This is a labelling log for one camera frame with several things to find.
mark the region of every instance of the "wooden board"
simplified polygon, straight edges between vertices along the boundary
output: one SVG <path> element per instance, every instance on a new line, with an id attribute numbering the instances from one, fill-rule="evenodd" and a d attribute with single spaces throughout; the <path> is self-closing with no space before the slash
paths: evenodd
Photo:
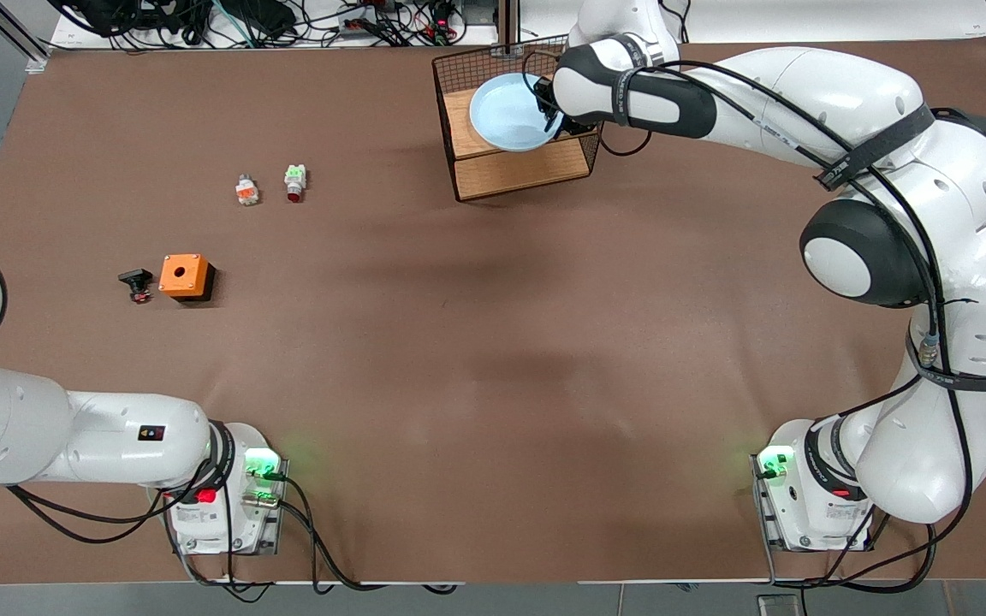
<path id="1" fill-rule="evenodd" d="M 469 157 L 454 164 L 459 198 L 463 200 L 586 178 L 588 172 L 588 161 L 577 139 L 555 141 L 536 151 Z"/>
<path id="2" fill-rule="evenodd" d="M 470 123 L 470 98 L 473 98 L 475 92 L 477 89 L 443 94 L 443 108 L 447 110 L 447 120 L 451 125 L 451 147 L 454 148 L 454 157 L 458 160 L 490 155 L 500 151 L 496 145 L 490 145 L 489 141 L 482 139 Z M 578 137 L 580 135 L 562 135 L 558 140 L 563 141 Z"/>

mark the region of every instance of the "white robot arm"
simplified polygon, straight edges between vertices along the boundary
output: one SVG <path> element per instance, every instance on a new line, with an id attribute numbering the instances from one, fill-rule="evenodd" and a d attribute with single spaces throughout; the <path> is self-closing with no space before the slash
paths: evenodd
<path id="1" fill-rule="evenodd" d="M 829 163 L 822 183 L 845 188 L 801 234 L 802 257 L 841 297 L 914 307 L 894 383 L 901 391 L 846 417 L 782 425 L 757 456 L 768 504 L 793 550 L 842 549 L 864 533 L 871 503 L 906 521 L 938 521 L 966 492 L 947 389 L 958 397 L 972 487 L 986 477 L 986 118 L 932 113 L 907 74 L 828 50 L 751 51 L 719 62 L 728 74 L 707 67 L 660 73 L 654 67 L 665 62 L 695 65 L 674 62 L 680 55 L 666 28 L 658 30 L 660 19 L 655 0 L 586 0 L 545 90 L 552 100 L 540 90 L 540 106 L 552 103 L 582 125 L 613 121 L 788 163 Z M 856 149 L 755 85 L 784 94 Z M 923 229 L 874 176 L 854 173 L 870 165 L 911 204 Z M 928 268 L 916 266 L 923 233 L 946 300 L 950 375 L 932 367 L 941 336 L 929 327 L 936 298 L 924 284 Z"/>
<path id="2" fill-rule="evenodd" d="M 0 273 L 0 323 L 5 303 Z M 139 483 L 183 495 L 169 518 L 184 554 L 255 551 L 276 506 L 261 476 L 278 466 L 256 429 L 209 422 L 195 402 L 67 391 L 0 368 L 0 484 Z"/>

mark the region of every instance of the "teal cable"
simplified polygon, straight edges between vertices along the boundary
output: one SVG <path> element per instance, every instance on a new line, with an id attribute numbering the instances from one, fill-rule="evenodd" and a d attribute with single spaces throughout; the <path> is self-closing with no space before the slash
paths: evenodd
<path id="1" fill-rule="evenodd" d="M 216 9 L 218 9 L 220 13 L 223 13 L 224 17 L 227 17 L 227 19 L 230 20 L 232 27 L 235 27 L 235 30 L 238 31 L 238 33 L 242 35 L 242 38 L 246 40 L 246 45 L 249 45 L 250 47 L 257 47 L 257 45 L 254 45 L 253 39 L 250 39 L 250 35 L 247 34 L 246 31 L 242 30 L 242 26 L 238 24 L 238 20 L 228 13 L 227 9 L 223 8 L 223 5 L 219 3 L 219 0 L 211 0 L 211 3 L 215 4 Z"/>

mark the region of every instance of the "wire basket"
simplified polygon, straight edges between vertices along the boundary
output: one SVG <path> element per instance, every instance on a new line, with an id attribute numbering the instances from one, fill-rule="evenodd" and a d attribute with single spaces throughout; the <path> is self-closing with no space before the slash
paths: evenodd
<path id="1" fill-rule="evenodd" d="M 443 152 L 447 156 L 451 172 L 454 198 L 459 202 L 591 175 L 596 152 L 599 151 L 597 133 L 565 136 L 529 152 L 499 151 L 488 144 L 485 144 L 484 149 L 471 147 L 469 139 L 473 130 L 469 125 L 469 117 L 462 117 L 466 114 L 460 109 L 463 103 L 469 104 L 469 93 L 477 90 L 482 83 L 501 74 L 523 73 L 525 58 L 527 73 L 552 75 L 558 68 L 558 60 L 540 54 L 528 57 L 528 54 L 533 50 L 561 54 L 567 47 L 567 42 L 568 37 L 565 35 L 550 36 L 525 43 L 461 51 L 433 60 L 431 69 L 436 82 Z M 489 160 L 478 160 L 481 157 L 488 157 Z M 567 167 L 561 168 L 561 163 L 565 163 Z M 539 176 L 536 175 L 537 169 L 554 171 L 550 171 L 547 176 Z"/>

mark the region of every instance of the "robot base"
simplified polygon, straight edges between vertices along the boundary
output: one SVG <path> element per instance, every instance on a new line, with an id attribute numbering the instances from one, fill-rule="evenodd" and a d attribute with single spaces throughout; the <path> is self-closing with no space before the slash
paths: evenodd
<path id="1" fill-rule="evenodd" d="M 780 426 L 770 444 L 752 456 L 756 498 L 764 538 L 774 549 L 841 550 L 870 510 L 869 499 L 844 500 L 819 487 L 805 461 L 811 420 Z M 865 550 L 869 523 L 851 550 Z"/>
<path id="2" fill-rule="evenodd" d="M 228 423 L 235 441 L 234 467 L 226 486 L 215 490 L 211 502 L 179 504 L 169 512 L 177 545 L 182 554 L 276 554 L 279 511 L 284 495 L 282 481 L 251 475 L 252 471 L 285 472 L 281 461 L 257 429 L 243 423 Z M 228 516 L 231 539 L 228 542 Z"/>

